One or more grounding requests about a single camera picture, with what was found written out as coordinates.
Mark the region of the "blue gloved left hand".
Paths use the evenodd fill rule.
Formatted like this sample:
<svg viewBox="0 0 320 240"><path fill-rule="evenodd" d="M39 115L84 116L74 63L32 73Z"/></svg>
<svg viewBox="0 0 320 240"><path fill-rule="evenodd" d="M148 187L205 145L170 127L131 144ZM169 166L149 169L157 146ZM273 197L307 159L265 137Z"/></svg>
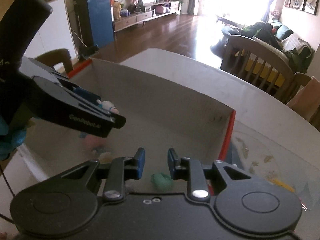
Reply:
<svg viewBox="0 0 320 240"><path fill-rule="evenodd" d="M21 129L10 127L3 118L1 118L1 161L10 157L11 153L21 146L27 136L29 122Z"/></svg>

